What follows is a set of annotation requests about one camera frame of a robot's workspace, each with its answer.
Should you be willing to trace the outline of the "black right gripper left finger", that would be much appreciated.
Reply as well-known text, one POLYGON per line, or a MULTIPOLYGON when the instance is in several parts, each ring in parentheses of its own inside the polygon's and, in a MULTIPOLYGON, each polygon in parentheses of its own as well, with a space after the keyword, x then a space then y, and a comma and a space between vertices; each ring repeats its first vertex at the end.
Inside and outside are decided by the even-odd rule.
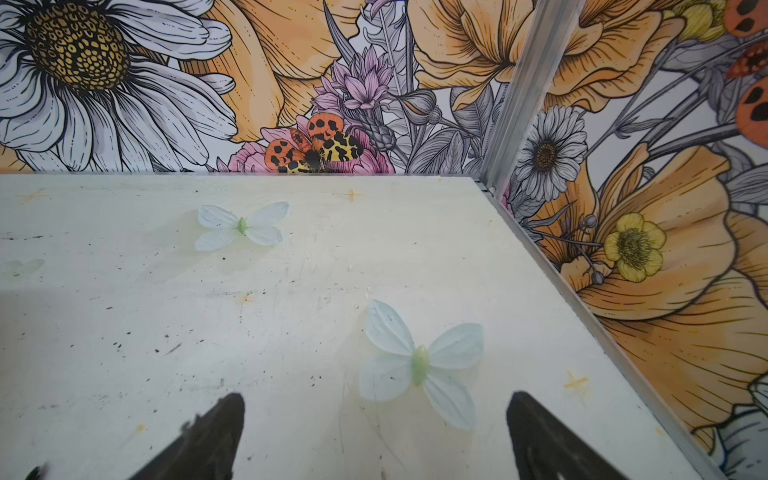
POLYGON ((132 479, 232 479, 244 420, 243 396, 227 394, 204 415, 185 423, 177 439, 132 479))

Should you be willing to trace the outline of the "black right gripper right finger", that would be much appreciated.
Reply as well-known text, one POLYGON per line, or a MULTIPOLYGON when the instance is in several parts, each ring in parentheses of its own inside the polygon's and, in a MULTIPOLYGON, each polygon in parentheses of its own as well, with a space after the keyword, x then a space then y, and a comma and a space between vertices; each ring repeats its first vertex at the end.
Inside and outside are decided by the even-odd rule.
POLYGON ((525 391, 513 393, 506 421, 521 480, 626 480, 625 475, 525 391))

